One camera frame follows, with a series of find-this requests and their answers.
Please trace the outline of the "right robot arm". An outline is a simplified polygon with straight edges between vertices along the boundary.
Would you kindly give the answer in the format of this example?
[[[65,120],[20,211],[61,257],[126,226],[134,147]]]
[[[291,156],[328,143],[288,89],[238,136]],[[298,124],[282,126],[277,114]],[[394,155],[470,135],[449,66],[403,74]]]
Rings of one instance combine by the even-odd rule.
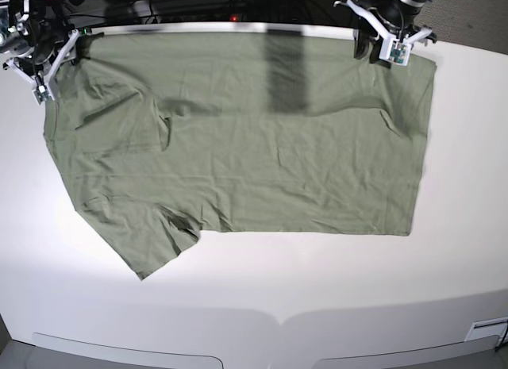
[[[27,75],[53,63],[74,30],[64,15],[65,0],[1,0],[1,53]]]

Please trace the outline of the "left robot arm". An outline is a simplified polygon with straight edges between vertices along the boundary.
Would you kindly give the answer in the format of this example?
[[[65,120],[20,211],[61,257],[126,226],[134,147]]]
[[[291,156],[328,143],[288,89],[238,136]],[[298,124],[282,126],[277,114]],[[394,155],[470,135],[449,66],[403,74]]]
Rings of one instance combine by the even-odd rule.
[[[354,32],[354,58],[371,63],[406,66],[416,43],[437,41],[430,27],[414,20],[431,0],[344,0],[358,17]]]

